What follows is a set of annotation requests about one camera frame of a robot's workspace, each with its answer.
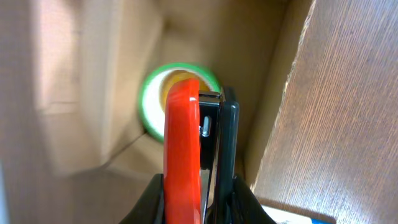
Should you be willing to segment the brown cardboard box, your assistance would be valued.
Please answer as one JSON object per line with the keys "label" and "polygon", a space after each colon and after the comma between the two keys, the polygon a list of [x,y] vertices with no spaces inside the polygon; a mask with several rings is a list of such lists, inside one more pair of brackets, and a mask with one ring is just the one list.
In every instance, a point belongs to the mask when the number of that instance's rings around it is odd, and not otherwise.
{"label": "brown cardboard box", "polygon": [[163,168],[146,77],[191,63],[240,105],[254,188],[314,1],[2,1],[1,187],[10,223],[117,223]]}

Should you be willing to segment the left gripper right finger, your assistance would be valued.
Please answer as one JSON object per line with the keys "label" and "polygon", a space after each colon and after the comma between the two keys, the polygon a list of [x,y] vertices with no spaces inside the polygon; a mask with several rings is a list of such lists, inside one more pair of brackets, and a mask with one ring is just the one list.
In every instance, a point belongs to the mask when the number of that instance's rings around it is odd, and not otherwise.
{"label": "left gripper right finger", "polygon": [[276,224],[239,176],[233,178],[231,219],[233,224]]}

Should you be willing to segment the blue whiteboard marker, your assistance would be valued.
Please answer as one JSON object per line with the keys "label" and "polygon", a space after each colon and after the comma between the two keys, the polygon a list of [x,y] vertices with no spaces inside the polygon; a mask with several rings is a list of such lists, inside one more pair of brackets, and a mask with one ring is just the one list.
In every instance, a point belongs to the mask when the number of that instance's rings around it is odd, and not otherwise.
{"label": "blue whiteboard marker", "polygon": [[266,205],[261,205],[261,207],[278,224],[333,224],[333,222],[310,218]]}

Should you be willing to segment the red black stapler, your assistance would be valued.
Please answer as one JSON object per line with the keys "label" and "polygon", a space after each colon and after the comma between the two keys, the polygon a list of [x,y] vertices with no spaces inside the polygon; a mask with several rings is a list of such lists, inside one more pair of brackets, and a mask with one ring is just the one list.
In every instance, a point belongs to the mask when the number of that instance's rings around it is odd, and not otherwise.
{"label": "red black stapler", "polygon": [[167,95],[164,131],[166,223],[232,223],[239,105],[234,90],[202,91],[197,79]]}

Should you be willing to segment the green tape roll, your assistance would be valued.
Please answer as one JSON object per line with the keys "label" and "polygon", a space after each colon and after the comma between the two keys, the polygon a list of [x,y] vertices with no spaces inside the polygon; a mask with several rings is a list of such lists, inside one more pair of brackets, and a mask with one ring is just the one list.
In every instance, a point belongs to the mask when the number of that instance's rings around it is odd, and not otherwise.
{"label": "green tape roll", "polygon": [[141,85],[137,104],[144,127],[159,142],[164,141],[165,128],[165,109],[162,105],[164,101],[161,99],[164,96],[162,87],[172,72],[178,70],[193,73],[194,77],[203,81],[211,91],[221,91],[221,85],[213,72],[192,63],[169,63],[150,72]]}

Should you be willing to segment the small yellow tape roll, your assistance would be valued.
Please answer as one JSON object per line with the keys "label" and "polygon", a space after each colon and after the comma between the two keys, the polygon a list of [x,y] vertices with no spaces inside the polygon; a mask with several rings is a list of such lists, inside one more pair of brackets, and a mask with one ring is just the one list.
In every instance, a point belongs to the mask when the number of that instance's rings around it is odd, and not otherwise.
{"label": "small yellow tape roll", "polygon": [[170,74],[168,74],[165,79],[162,81],[161,89],[160,89],[160,103],[163,111],[165,111],[167,95],[171,87],[182,81],[189,78],[194,78],[199,80],[200,90],[210,91],[209,86],[195,73],[188,72],[186,70],[174,70]]}

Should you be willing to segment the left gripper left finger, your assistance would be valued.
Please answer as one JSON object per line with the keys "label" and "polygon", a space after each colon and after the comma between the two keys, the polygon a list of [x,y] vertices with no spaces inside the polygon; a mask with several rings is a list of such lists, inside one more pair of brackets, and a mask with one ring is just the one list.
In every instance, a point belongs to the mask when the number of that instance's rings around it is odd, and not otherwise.
{"label": "left gripper left finger", "polygon": [[119,224],[164,224],[165,205],[163,180],[162,174],[154,175],[133,209],[119,222]]}

